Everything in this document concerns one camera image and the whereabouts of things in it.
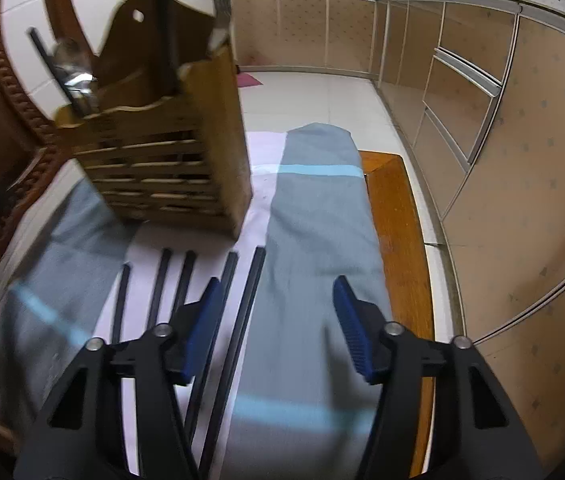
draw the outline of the silver bolt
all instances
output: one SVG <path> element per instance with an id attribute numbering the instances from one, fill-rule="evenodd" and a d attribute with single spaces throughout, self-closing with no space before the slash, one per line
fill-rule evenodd
<path id="1" fill-rule="evenodd" d="M 154 328 L 154 335 L 158 337 L 167 337 L 171 335 L 172 328 L 169 323 L 161 323 Z"/>
<path id="2" fill-rule="evenodd" d="M 395 321 L 389 321 L 384 330 L 387 335 L 400 335 L 405 332 L 405 327 Z"/>
<path id="3" fill-rule="evenodd" d="M 101 338 L 93 337 L 86 342 L 85 348 L 87 350 L 95 351 L 101 349 L 102 345 L 104 345 L 104 341 Z"/>
<path id="4" fill-rule="evenodd" d="M 471 348 L 471 339 L 464 335 L 457 335 L 455 338 L 453 338 L 453 343 L 462 350 Z"/>

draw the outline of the metal fork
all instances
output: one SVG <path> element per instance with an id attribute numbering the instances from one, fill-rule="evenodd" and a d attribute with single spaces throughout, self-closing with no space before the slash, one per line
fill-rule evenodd
<path id="1" fill-rule="evenodd" d="M 231 0 L 213 0 L 216 21 L 209 36 L 207 51 L 211 54 L 229 38 L 231 23 Z"/>

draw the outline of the spoon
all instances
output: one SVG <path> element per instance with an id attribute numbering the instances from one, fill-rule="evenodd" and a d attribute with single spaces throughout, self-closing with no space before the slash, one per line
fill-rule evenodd
<path id="1" fill-rule="evenodd" d="M 94 94 L 91 83 L 96 82 L 91 68 L 88 53 L 80 48 L 76 40 L 61 38 L 53 52 L 53 63 L 62 75 L 62 83 L 67 90 L 82 98 L 88 108 L 87 113 L 97 113 L 98 98 Z"/>

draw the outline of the white tile floor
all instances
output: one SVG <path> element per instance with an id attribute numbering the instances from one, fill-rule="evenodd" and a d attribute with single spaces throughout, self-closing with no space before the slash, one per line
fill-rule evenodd
<path id="1" fill-rule="evenodd" d="M 340 126 L 352 134 L 359 150 L 397 153 L 403 157 L 416 200 L 425 243 L 445 242 L 422 183 L 372 83 L 365 79 L 311 73 L 254 72 L 262 86 L 240 89 L 245 129 L 287 132 L 308 123 Z M 453 335 L 449 282 L 443 267 L 444 249 L 426 246 L 434 300 L 435 336 Z"/>

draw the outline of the blue gripper pad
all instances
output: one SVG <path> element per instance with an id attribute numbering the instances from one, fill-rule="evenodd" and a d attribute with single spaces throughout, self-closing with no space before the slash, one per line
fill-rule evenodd
<path id="1" fill-rule="evenodd" d="M 356 371 L 369 384 L 382 383 L 391 366 L 391 352 L 379 338 L 386 323 L 383 313 L 358 300 L 344 276 L 334 282 L 334 307 Z"/>
<path id="2" fill-rule="evenodd" d="M 222 287 L 218 278 L 209 280 L 200 300 L 185 304 L 176 312 L 176 344 L 165 354 L 165 368 L 174 384 L 187 386 L 202 371 L 221 313 Z"/>

